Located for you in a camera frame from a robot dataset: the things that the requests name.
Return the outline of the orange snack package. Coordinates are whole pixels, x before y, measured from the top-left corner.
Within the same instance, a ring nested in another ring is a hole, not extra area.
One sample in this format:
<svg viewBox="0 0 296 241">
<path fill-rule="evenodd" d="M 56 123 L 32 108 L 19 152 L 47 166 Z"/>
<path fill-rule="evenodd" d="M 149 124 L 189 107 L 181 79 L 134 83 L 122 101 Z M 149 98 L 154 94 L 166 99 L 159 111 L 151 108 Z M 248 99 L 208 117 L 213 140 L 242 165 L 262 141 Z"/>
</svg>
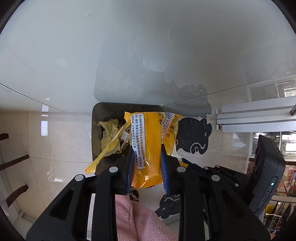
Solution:
<svg viewBox="0 0 296 241">
<path fill-rule="evenodd" d="M 149 188 L 163 181 L 161 145 L 165 145 L 166 153 L 170 156 L 175 146 L 181 117 L 179 114 L 170 112 L 125 112 L 125 123 L 121 131 L 129 127 L 129 144 L 135 152 L 133 187 Z M 95 172 L 106 152 L 108 152 L 108 148 L 101 151 L 93 163 L 86 168 L 87 174 Z"/>
</svg>

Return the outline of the pink fleece trouser leg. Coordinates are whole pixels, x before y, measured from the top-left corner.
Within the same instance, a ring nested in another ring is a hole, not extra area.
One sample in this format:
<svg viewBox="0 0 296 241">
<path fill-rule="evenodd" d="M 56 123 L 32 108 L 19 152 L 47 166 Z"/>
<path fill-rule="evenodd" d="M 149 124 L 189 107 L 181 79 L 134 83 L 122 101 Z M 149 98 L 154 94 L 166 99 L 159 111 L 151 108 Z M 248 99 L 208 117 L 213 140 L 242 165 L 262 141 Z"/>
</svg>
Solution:
<svg viewBox="0 0 296 241">
<path fill-rule="evenodd" d="M 115 210 L 118 240 L 178 239 L 154 211 L 129 196 L 116 195 Z"/>
</svg>

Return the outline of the yellow paper bag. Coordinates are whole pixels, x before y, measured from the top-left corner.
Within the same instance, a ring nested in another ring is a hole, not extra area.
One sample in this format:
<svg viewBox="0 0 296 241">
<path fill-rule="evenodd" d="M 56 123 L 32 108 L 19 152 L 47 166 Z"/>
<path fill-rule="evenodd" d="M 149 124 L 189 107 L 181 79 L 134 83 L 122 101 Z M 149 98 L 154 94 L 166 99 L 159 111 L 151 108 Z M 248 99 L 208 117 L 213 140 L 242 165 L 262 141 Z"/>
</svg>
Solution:
<svg viewBox="0 0 296 241">
<path fill-rule="evenodd" d="M 101 139 L 101 150 L 108 148 L 105 156 L 113 154 L 123 154 L 130 142 L 130 128 L 121 131 L 124 124 L 121 124 L 117 118 L 110 118 L 108 121 L 99 121 L 98 126 L 103 128 Z"/>
</svg>

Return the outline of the dark grey trash bin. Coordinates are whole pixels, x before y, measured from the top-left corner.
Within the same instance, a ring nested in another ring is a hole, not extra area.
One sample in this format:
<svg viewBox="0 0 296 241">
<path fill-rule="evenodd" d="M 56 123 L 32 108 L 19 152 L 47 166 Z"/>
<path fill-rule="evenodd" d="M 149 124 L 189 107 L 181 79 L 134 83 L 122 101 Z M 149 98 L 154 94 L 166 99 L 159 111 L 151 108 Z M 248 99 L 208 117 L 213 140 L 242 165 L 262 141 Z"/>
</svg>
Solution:
<svg viewBox="0 0 296 241">
<path fill-rule="evenodd" d="M 118 127 L 124 123 L 125 112 L 140 113 L 140 112 L 163 112 L 163 108 L 159 105 L 149 104 L 133 104 L 133 103 L 111 103 L 100 102 L 96 104 L 92 111 L 92 128 L 91 128 L 91 145 L 92 159 L 96 159 L 101 152 L 101 140 L 103 139 L 104 128 L 99 126 L 100 121 L 109 121 L 110 119 L 118 119 Z M 115 166 L 117 159 L 128 155 L 130 144 L 127 144 L 121 153 L 111 154 L 104 157 L 96 167 L 95 175 L 99 175 L 104 170 Z"/>
</svg>

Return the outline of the white sliding door rail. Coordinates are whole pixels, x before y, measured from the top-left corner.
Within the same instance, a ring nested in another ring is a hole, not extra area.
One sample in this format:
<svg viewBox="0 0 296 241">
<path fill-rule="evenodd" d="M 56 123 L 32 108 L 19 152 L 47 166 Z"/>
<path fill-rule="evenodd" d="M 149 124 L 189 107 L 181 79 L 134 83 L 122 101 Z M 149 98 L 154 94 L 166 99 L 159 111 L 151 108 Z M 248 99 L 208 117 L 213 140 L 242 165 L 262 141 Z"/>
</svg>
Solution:
<svg viewBox="0 0 296 241">
<path fill-rule="evenodd" d="M 216 114 L 224 133 L 294 131 L 295 96 L 224 105 Z"/>
</svg>

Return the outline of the slipper with red bow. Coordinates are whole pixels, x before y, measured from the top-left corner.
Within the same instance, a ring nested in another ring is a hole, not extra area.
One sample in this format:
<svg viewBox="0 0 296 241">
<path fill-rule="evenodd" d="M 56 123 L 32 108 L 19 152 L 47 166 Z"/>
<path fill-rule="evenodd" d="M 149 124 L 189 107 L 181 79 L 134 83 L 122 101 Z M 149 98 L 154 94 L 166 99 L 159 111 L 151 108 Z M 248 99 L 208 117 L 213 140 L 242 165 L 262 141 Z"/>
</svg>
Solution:
<svg viewBox="0 0 296 241">
<path fill-rule="evenodd" d="M 129 198 L 131 201 L 139 202 L 139 198 L 140 198 L 139 191 L 137 189 L 131 190 L 131 192 L 129 193 Z"/>
</svg>

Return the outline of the black cat floor mat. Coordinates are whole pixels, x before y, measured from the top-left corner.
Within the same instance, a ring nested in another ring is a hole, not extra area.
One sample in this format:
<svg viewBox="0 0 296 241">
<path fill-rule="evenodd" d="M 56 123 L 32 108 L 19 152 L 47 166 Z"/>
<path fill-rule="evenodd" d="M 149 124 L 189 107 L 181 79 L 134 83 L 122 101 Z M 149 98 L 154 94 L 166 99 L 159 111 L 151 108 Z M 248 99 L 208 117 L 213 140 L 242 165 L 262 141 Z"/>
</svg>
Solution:
<svg viewBox="0 0 296 241">
<path fill-rule="evenodd" d="M 208 150 L 211 133 L 212 125 L 206 118 L 181 118 L 172 155 L 195 164 L 201 162 Z"/>
</svg>

